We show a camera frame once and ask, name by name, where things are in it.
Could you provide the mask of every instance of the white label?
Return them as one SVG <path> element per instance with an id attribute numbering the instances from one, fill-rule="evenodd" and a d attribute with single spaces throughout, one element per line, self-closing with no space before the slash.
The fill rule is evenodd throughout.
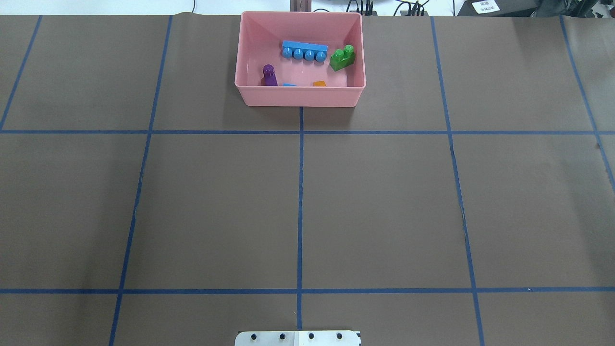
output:
<path id="1" fill-rule="evenodd" d="M 473 2 L 472 6 L 474 6 L 474 9 L 478 14 L 499 11 L 498 4 L 496 4 L 495 0 Z"/>

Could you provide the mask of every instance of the blue toy block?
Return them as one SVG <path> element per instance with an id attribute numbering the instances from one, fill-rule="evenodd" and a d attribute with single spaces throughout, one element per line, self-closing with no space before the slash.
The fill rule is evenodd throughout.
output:
<path id="1" fill-rule="evenodd" d="M 282 41 L 282 56 L 285 58 L 293 57 L 297 60 L 305 58 L 307 61 L 323 62 L 327 58 L 327 49 L 324 44 Z"/>

